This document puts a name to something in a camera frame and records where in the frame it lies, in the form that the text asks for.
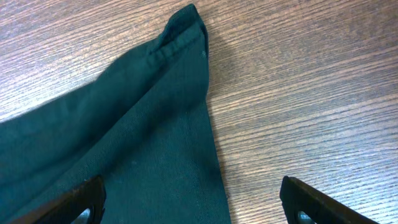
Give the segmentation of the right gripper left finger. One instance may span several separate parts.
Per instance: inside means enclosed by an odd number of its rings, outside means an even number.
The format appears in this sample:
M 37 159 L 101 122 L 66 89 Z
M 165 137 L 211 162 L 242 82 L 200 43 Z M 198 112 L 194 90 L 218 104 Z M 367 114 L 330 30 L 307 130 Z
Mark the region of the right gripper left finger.
M 100 224 L 105 211 L 105 201 L 104 181 L 102 176 L 97 175 L 11 223 Z

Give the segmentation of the black t-shirt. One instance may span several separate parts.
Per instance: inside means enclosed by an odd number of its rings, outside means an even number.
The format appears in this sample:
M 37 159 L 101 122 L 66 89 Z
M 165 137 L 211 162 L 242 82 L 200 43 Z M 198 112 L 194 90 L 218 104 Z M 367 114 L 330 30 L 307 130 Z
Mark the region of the black t-shirt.
M 1 222 L 95 175 L 104 223 L 229 223 L 194 5 L 93 83 L 1 124 Z

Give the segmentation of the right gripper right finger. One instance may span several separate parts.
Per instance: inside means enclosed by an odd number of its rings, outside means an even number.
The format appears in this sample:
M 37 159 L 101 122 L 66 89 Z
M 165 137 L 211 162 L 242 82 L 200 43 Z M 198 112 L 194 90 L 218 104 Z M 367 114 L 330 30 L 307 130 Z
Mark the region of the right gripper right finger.
M 279 197 L 288 224 L 377 224 L 296 177 L 282 179 Z

